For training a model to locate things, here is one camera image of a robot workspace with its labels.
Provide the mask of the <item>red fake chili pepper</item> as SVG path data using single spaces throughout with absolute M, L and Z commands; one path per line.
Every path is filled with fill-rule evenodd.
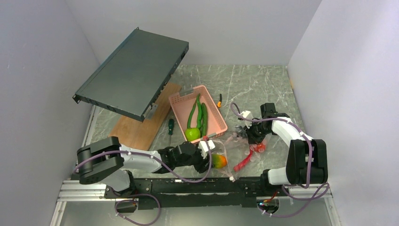
M 252 155 L 253 155 L 253 152 L 250 151 L 245 159 L 243 159 L 240 163 L 238 163 L 236 166 L 233 167 L 233 170 L 235 172 L 242 170 L 251 161 Z

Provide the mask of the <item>orange fake fruit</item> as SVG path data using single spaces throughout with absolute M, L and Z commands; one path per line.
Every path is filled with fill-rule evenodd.
M 227 166 L 227 159 L 223 155 L 212 154 L 212 168 L 221 169 Z

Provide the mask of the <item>green fake apple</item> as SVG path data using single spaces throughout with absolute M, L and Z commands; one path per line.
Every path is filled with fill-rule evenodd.
M 201 137 L 201 131 L 199 128 L 188 128 L 185 130 L 184 135 L 188 142 L 197 140 Z

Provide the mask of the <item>clear zip top bag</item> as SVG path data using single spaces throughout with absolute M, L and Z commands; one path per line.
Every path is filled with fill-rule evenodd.
M 270 138 L 271 135 L 267 135 L 264 140 L 269 143 Z M 264 157 L 264 152 L 257 153 L 253 151 L 242 126 L 235 126 L 234 131 L 229 132 L 228 135 L 223 136 L 221 139 L 214 139 L 213 142 L 215 149 L 212 154 L 223 155 L 227 159 L 227 166 L 221 169 L 214 169 L 215 176 L 225 177 L 233 182 L 243 177 L 259 176 L 259 171 L 263 166 L 261 160 Z M 242 170 L 235 172 L 233 167 L 245 159 L 250 151 L 253 152 L 251 161 Z

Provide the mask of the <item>thin green fake chili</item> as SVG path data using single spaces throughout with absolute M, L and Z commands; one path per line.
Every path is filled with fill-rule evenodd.
M 190 114 L 189 114 L 189 116 L 188 116 L 188 120 L 187 120 L 187 129 L 190 129 L 190 128 L 191 128 L 192 117 L 193 117 L 193 114 L 194 114 L 194 112 L 195 112 L 196 106 L 197 106 L 196 101 L 194 101 L 194 102 L 193 102 L 193 105 L 192 105 L 192 109 L 191 109 Z

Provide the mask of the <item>dark green fake cucumber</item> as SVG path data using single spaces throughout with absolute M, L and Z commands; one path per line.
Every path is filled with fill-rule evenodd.
M 207 106 L 205 103 L 201 104 L 201 111 L 202 111 L 202 115 L 201 115 L 200 131 L 201 131 L 201 136 L 204 137 L 207 135 L 207 128 L 208 128 L 208 112 L 207 112 Z

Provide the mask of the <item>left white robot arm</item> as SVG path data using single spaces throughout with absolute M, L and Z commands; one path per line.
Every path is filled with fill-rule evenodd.
M 118 137 L 108 137 L 77 151 L 78 164 L 73 173 L 78 174 L 79 182 L 83 185 L 101 182 L 128 198 L 136 189 L 130 170 L 153 174 L 171 173 L 181 181 L 199 183 L 201 179 L 183 178 L 174 169 L 193 166 L 198 173 L 208 175 L 212 169 L 214 149 L 214 142 L 205 139 L 198 144 L 186 141 L 175 147 L 143 151 L 122 145 Z

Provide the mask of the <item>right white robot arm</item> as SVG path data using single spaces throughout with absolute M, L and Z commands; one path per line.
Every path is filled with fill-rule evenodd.
M 251 145 L 260 144 L 268 135 L 279 136 L 288 146 L 285 167 L 266 169 L 261 174 L 259 189 L 271 195 L 280 185 L 323 184 L 328 179 L 327 147 L 322 139 L 313 139 L 293 123 L 286 113 L 279 113 L 273 103 L 260 106 L 261 118 L 242 111 L 244 130 Z

